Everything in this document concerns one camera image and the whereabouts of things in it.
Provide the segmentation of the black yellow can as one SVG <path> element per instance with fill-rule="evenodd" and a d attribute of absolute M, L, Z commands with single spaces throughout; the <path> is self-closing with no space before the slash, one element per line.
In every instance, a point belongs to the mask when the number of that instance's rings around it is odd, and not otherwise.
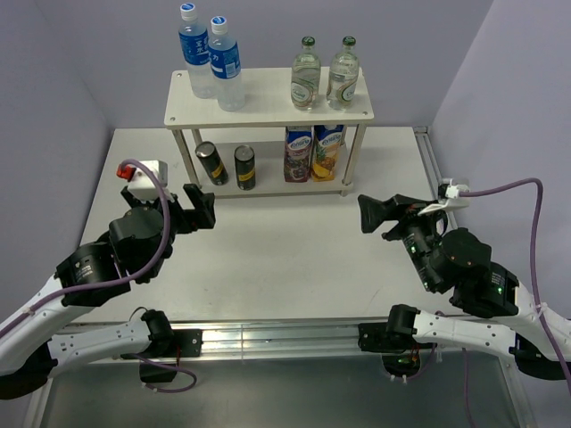
<path fill-rule="evenodd" d="M 234 152 L 236 182 L 238 188 L 250 191 L 255 187 L 255 154 L 249 145 L 239 145 Z"/>
<path fill-rule="evenodd" d="M 225 185 L 228 182 L 227 169 L 214 143 L 204 141 L 196 146 L 194 152 L 214 185 Z"/>

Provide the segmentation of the clear glass bottle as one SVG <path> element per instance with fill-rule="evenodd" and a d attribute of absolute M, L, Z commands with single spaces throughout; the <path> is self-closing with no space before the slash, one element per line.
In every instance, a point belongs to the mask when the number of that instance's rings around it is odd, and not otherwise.
<path fill-rule="evenodd" d="M 355 46 L 355 37 L 344 37 L 342 49 L 334 56 L 329 67 L 327 103 L 334 110 L 346 110 L 352 105 L 360 72 Z"/>
<path fill-rule="evenodd" d="M 301 111 L 311 110 L 319 94 L 321 61 L 315 52 L 315 44 L 314 37 L 303 37 L 302 50 L 295 56 L 292 66 L 291 101 Z"/>

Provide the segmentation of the blue-label water bottle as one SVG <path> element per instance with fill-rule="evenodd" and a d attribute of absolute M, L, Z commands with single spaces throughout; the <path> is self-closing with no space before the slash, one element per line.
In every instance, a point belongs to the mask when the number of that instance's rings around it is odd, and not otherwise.
<path fill-rule="evenodd" d="M 241 60 L 237 40 L 228 32 L 223 16 L 211 19 L 208 49 L 217 100 L 223 111 L 238 111 L 245 105 Z"/>
<path fill-rule="evenodd" d="M 179 11 L 182 21 L 178 37 L 192 92 L 200 99 L 213 98 L 216 94 L 208 49 L 208 29 L 200 21 L 194 4 L 183 3 Z"/>

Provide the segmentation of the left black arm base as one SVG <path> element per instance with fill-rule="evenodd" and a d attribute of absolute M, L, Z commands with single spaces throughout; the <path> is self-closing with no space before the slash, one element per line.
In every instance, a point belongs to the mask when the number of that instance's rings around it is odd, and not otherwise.
<path fill-rule="evenodd" d="M 198 358 L 201 355 L 203 331 L 182 329 L 150 333 L 149 340 L 150 345 L 143 351 L 120 354 L 120 359 L 139 363 L 139 379 L 143 384 L 162 387 L 175 380 L 184 358 Z"/>

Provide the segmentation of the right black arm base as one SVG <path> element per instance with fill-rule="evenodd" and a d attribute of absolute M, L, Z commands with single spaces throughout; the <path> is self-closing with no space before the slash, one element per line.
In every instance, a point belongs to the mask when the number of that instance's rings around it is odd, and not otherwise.
<path fill-rule="evenodd" d="M 361 351 L 381 357 L 382 374 L 391 382 L 406 384 L 436 361 L 436 344 L 417 342 L 411 334 L 396 333 L 387 322 L 358 324 Z"/>

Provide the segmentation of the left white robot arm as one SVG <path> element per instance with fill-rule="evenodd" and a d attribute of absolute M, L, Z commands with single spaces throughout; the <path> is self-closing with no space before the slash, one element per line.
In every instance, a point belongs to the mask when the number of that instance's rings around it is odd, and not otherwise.
<path fill-rule="evenodd" d="M 2 323 L 3 400 L 28 395 L 64 371 L 113 355 L 158 358 L 170 352 L 175 334 L 166 315 L 156 309 L 110 328 L 59 332 L 76 318 L 129 292 L 127 276 L 155 258 L 164 227 L 170 229 L 166 247 L 136 284 L 147 284 L 159 274 L 177 235 L 214 228 L 214 194 L 203 193 L 193 184 L 183 189 L 194 207 L 185 210 L 172 197 L 167 213 L 159 199 L 141 202 L 123 189 L 121 195 L 129 205 L 124 216 L 114 219 L 96 241 L 79 246 L 56 267 L 46 285 Z"/>

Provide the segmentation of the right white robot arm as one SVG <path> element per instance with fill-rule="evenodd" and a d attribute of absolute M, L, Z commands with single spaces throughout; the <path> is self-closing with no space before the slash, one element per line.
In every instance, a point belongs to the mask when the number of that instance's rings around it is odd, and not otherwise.
<path fill-rule="evenodd" d="M 400 194 L 385 201 L 362 194 L 358 204 L 362 233 L 393 223 L 382 237 L 404 245 L 423 289 L 449 292 L 449 303 L 470 317 L 452 319 L 396 304 L 384 322 L 359 325 L 361 350 L 465 348 L 502 358 L 534 378 L 569 379 L 569 320 L 539 306 L 513 273 L 492 261 L 490 245 L 465 227 L 449 229 L 443 204 Z"/>

